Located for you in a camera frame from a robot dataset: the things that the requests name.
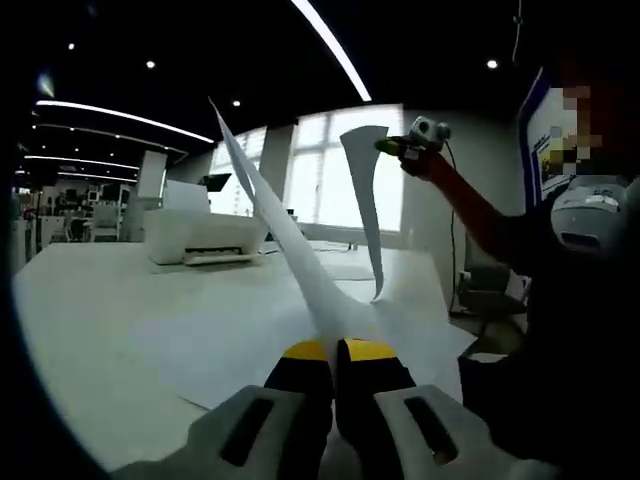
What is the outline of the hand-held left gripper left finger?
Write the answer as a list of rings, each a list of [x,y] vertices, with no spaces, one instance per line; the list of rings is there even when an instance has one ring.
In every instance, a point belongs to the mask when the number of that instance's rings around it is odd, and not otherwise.
[[[332,428],[333,381],[315,340],[289,347],[265,383],[240,389],[194,421],[185,444],[115,479],[315,479]]]

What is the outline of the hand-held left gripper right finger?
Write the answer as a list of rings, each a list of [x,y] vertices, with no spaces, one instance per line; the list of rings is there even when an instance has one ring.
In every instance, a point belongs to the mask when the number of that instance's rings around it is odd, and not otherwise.
[[[496,445],[486,423],[434,385],[419,385],[386,344],[336,349],[337,427],[366,479],[555,479],[556,467]]]

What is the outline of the person's right hand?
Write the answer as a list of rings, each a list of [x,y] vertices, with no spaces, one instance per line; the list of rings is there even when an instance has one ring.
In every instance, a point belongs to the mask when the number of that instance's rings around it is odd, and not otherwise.
[[[432,182],[437,181],[448,166],[444,157],[433,150],[407,150],[399,161],[408,175]]]

